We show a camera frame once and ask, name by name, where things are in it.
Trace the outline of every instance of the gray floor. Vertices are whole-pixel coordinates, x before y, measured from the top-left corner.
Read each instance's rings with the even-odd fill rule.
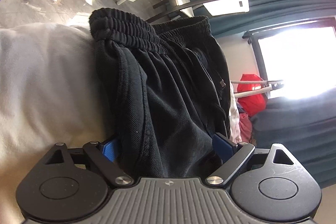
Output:
[[[116,1],[93,0],[90,5],[85,0],[0,0],[0,27],[12,28],[34,22],[56,22],[67,25],[78,22],[85,25],[88,24],[90,14],[102,7],[130,12],[144,20],[161,11],[160,8],[156,10],[152,8],[152,5],[160,0],[126,1],[119,6],[116,5]]]

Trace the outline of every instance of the elastic waistband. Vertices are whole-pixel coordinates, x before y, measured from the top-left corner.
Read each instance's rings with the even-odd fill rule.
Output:
[[[97,41],[113,40],[129,48],[166,54],[164,41],[181,47],[199,47],[212,38],[209,19],[205,16],[178,19],[150,25],[141,18],[117,9],[101,8],[89,19],[91,34]]]

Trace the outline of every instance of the black pants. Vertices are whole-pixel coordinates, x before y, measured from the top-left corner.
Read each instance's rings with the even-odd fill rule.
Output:
[[[216,170],[211,136],[229,132],[230,84],[208,18],[149,25],[104,8],[92,13],[90,27],[124,171],[137,178]]]

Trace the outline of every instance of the round silver screw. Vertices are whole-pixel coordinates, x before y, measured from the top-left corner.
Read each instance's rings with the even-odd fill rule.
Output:
[[[119,185],[127,185],[127,184],[132,183],[132,179],[130,177],[126,177],[126,176],[117,177],[115,179],[115,182]]]
[[[207,178],[207,183],[211,184],[211,185],[218,185],[223,183],[224,180],[221,177],[218,176],[212,176],[212,177],[208,177]]]

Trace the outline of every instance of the white fabric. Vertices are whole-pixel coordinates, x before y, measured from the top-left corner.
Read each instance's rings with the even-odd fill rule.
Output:
[[[0,29],[0,224],[23,220],[16,187],[54,143],[107,138],[100,91],[88,29]]]
[[[231,94],[231,106],[229,110],[229,118],[230,118],[230,128],[231,128],[231,136],[230,140],[234,143],[239,143],[242,141],[240,136],[240,128],[239,128],[239,111],[236,103],[236,98],[234,95],[233,85],[230,82],[230,94]]]

